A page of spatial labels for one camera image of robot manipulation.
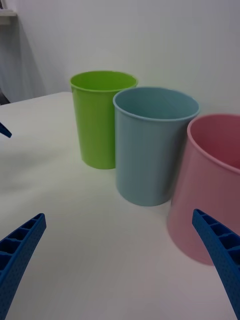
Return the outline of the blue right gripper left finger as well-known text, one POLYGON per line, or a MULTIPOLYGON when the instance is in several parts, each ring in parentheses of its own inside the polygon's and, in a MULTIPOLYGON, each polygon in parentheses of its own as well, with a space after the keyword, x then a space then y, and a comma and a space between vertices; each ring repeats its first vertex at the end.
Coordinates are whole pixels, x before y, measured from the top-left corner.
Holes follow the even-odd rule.
POLYGON ((12 304, 28 263, 47 227, 39 213, 0 241, 0 319, 12 304))

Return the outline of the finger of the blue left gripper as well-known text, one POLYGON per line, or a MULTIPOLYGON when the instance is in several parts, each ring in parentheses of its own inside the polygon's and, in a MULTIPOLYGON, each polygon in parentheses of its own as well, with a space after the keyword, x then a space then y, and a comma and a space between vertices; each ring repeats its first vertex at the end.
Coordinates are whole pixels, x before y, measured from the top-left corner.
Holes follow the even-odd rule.
POLYGON ((0 133, 8 138, 12 137, 12 133, 0 122, 0 133))

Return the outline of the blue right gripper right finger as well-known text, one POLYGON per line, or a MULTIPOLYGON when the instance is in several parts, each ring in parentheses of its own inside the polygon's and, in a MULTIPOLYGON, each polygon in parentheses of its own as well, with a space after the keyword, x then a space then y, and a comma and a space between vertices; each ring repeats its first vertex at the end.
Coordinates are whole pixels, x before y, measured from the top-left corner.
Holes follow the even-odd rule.
POLYGON ((192 225, 221 279, 237 319, 240 319, 240 237, 205 212, 195 209, 192 225))

